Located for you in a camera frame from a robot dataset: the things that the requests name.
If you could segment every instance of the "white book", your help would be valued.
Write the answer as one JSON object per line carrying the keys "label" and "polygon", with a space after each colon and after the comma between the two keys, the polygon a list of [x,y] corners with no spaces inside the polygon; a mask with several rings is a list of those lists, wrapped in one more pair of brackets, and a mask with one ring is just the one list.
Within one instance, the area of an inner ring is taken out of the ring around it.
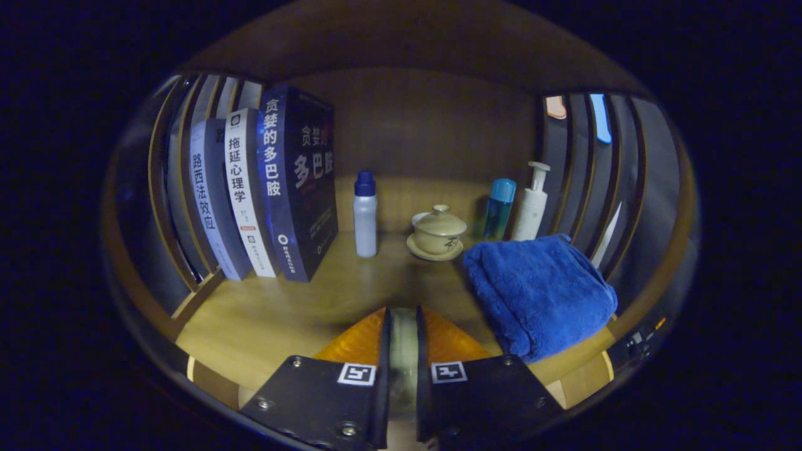
{"label": "white book", "polygon": [[229,201],[237,220],[242,244],[253,269],[260,277],[276,277],[280,272],[272,252],[267,225],[262,218],[259,175],[256,168],[258,110],[244,108],[229,113],[225,120],[225,174]]}

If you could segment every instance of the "gaiwan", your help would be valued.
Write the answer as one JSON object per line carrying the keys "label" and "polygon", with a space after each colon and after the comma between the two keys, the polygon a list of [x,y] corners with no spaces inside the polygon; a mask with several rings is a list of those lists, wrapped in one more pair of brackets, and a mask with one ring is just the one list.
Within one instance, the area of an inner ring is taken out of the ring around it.
{"label": "gaiwan", "polygon": [[417,257],[444,262],[462,252],[460,235],[468,226],[450,214],[448,205],[435,205],[431,213],[416,214],[412,225],[415,232],[407,238],[407,247]]}

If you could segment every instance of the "folded towel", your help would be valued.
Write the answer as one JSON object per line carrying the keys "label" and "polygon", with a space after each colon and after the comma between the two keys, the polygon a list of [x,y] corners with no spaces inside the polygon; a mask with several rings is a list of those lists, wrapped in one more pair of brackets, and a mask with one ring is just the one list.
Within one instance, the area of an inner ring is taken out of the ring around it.
{"label": "folded towel", "polygon": [[601,330],[618,306],[613,287],[565,234],[483,242],[465,253],[477,298],[501,348],[532,363]]}

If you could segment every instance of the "blue bottle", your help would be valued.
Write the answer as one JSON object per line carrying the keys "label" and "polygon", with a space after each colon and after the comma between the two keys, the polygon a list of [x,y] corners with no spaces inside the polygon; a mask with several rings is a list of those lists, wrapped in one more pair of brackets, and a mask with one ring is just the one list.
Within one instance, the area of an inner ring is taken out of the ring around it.
{"label": "blue bottle", "polygon": [[515,199],[515,182],[500,178],[493,182],[488,199],[488,212],[484,218],[484,239],[501,240],[507,229],[509,211]]}

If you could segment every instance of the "saucer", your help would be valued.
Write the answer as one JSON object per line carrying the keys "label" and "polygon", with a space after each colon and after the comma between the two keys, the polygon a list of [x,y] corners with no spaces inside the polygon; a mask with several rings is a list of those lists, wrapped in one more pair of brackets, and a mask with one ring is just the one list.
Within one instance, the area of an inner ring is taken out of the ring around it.
{"label": "saucer", "polygon": [[428,252],[422,251],[418,247],[418,245],[415,244],[415,239],[412,238],[412,235],[407,237],[407,247],[416,257],[420,257],[424,260],[430,260],[432,262],[446,262],[448,260],[453,260],[457,255],[462,253],[462,249],[464,248],[462,242],[459,242],[454,247],[454,249],[449,250],[445,254],[440,254],[440,255],[429,254]]}

